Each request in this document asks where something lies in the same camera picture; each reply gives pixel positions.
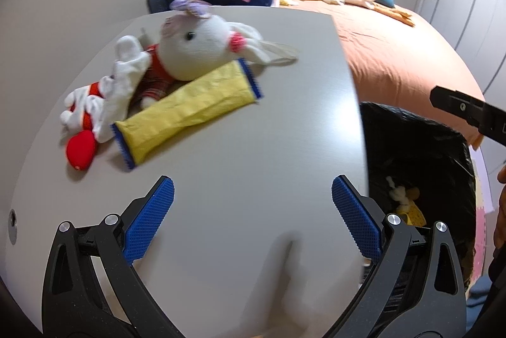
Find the blue gripper pad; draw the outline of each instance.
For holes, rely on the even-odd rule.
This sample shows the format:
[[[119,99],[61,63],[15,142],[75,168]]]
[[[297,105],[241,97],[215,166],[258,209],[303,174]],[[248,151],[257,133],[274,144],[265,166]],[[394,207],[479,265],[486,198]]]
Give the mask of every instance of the blue gripper pad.
[[[341,177],[332,183],[332,199],[361,254],[378,262],[381,258],[381,232]]]
[[[166,178],[125,232],[123,256],[128,264],[144,256],[173,201],[174,183]]]

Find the purple bow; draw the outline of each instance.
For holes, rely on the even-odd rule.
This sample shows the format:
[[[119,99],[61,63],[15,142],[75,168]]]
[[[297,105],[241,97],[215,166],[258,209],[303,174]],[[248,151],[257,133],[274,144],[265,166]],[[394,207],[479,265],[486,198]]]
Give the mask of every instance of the purple bow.
[[[200,19],[207,19],[211,16],[209,5],[211,4],[201,0],[174,0],[170,3],[170,9],[183,11]]]

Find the black garbage bag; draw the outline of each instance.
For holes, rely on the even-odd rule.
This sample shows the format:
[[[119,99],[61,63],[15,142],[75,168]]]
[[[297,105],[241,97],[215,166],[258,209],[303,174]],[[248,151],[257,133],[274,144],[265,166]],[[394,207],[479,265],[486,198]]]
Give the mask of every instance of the black garbage bag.
[[[399,203],[390,198],[387,176],[395,185],[417,187],[415,201],[427,226],[448,225],[464,281],[469,285],[476,233],[476,182],[469,147],[451,128],[399,108],[361,103],[369,171],[369,196],[385,214]]]

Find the person's hand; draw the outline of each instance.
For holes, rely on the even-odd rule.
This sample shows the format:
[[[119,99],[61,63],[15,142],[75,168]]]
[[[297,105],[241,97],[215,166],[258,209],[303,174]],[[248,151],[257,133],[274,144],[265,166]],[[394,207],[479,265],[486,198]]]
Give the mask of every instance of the person's hand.
[[[506,165],[500,170],[497,179],[501,184],[506,184]],[[501,248],[506,241],[506,186],[499,198],[499,216],[494,232],[494,244],[497,249]]]

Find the orange bedsheet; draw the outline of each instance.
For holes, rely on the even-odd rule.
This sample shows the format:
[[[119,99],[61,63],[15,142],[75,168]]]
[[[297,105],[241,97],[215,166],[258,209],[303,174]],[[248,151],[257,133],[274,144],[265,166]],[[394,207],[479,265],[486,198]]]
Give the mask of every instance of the orange bedsheet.
[[[464,61],[421,16],[412,13],[411,28],[353,5],[300,1],[287,8],[332,16],[360,101],[398,106],[439,121],[459,131],[475,148],[480,145],[483,137],[476,128],[433,108],[429,101],[436,85],[484,97]]]

